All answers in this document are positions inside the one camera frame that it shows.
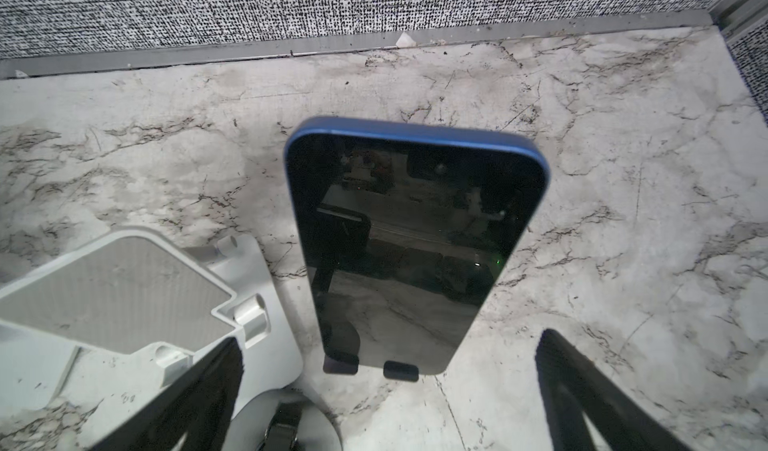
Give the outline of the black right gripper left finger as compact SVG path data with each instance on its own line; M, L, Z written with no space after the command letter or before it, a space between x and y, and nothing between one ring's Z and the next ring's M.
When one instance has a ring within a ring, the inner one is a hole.
M220 450L244 374L235 338L217 344L95 450Z

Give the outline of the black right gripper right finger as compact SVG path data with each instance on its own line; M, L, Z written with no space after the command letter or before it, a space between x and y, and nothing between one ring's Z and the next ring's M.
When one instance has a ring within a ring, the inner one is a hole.
M564 336L542 332L535 362L555 450L593 450L591 421L612 450L687 450Z

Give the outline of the black phone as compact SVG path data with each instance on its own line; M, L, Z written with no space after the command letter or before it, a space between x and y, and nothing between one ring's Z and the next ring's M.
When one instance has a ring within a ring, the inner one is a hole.
M550 182L516 134L318 116L284 150L328 374L443 372Z

